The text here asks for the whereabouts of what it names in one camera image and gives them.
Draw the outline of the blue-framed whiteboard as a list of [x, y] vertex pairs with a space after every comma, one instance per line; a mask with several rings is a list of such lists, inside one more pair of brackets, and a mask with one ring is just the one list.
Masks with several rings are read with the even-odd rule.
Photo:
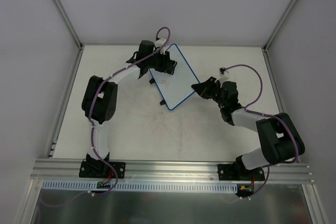
[[177, 62], [174, 73], [161, 73], [154, 69], [149, 73], [162, 96], [160, 104], [173, 111], [195, 93], [192, 85], [199, 84], [199, 79], [177, 44], [170, 45], [167, 52]]

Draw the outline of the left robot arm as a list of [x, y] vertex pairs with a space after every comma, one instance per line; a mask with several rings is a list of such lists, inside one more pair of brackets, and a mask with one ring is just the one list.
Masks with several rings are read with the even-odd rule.
[[118, 85], [138, 80], [150, 69], [173, 75], [177, 62], [164, 49], [166, 45], [167, 39], [163, 38], [157, 38], [155, 42], [143, 40], [123, 68], [106, 79], [98, 76], [89, 79], [81, 108], [91, 127], [91, 146], [86, 162], [92, 164], [91, 170], [97, 176], [103, 177], [110, 170], [107, 130], [104, 124], [115, 113]]

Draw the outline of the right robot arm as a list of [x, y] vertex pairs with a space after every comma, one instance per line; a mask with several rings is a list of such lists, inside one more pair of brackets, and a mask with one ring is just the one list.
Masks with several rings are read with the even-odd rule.
[[263, 181], [262, 168], [296, 162], [305, 153], [305, 145], [290, 116], [287, 113], [266, 115], [245, 109], [238, 101], [235, 82], [220, 83], [211, 77], [191, 87], [201, 98], [217, 103], [224, 122], [258, 134], [260, 148], [237, 157], [231, 165], [219, 164], [219, 180]]

